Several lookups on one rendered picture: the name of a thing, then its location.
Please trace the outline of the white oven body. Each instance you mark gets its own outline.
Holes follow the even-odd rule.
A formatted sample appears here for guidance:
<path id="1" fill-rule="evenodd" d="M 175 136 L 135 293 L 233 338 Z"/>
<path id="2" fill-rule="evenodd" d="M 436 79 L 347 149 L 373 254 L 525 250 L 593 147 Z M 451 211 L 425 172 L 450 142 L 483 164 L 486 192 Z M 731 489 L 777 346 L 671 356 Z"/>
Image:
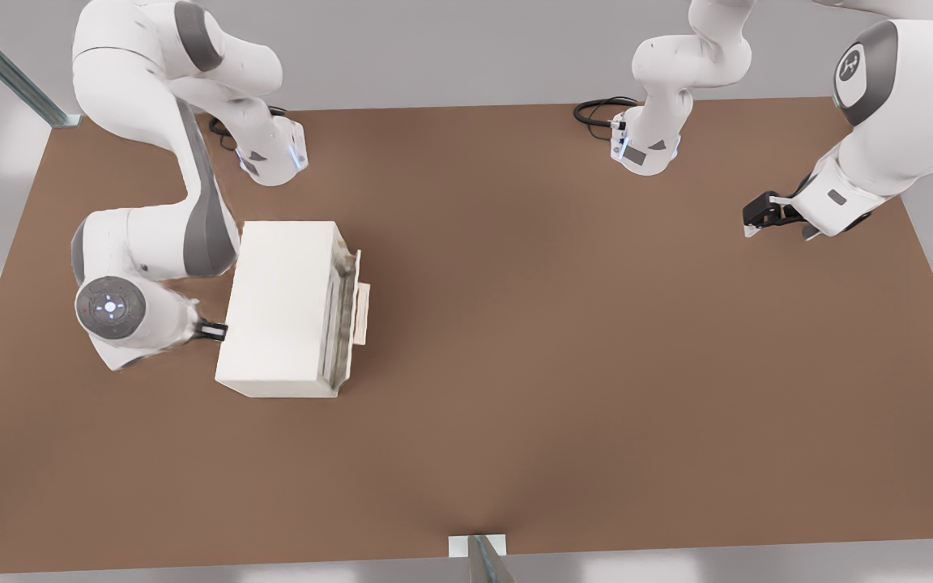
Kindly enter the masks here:
<path id="1" fill-rule="evenodd" d="M 337 396 L 352 263 L 333 221 L 245 222 L 215 381 L 248 398 Z"/>

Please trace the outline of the silver frame post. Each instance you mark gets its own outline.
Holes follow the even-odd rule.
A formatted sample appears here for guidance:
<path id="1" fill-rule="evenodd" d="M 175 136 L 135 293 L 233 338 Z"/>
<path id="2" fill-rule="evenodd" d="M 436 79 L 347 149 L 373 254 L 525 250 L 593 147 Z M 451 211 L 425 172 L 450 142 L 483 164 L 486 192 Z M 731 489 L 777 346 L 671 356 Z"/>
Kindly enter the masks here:
<path id="1" fill-rule="evenodd" d="M 77 128 L 80 114 L 67 114 L 0 50 L 0 82 L 53 129 Z"/>
<path id="2" fill-rule="evenodd" d="M 504 561 L 507 550 L 504 534 L 448 537 L 448 557 L 469 562 L 469 583 L 516 583 Z"/>

